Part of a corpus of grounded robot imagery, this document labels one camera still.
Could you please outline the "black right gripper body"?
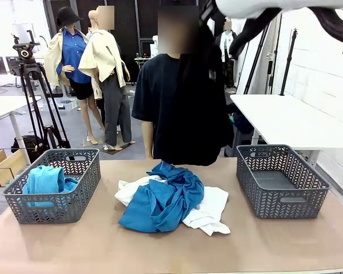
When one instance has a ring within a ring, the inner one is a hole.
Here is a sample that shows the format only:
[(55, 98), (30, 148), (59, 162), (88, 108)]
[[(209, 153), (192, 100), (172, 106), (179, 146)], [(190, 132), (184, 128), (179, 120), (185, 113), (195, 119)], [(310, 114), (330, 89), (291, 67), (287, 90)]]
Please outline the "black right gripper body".
[(217, 6), (216, 0), (207, 0), (201, 9), (201, 21), (207, 22), (219, 13), (220, 10)]

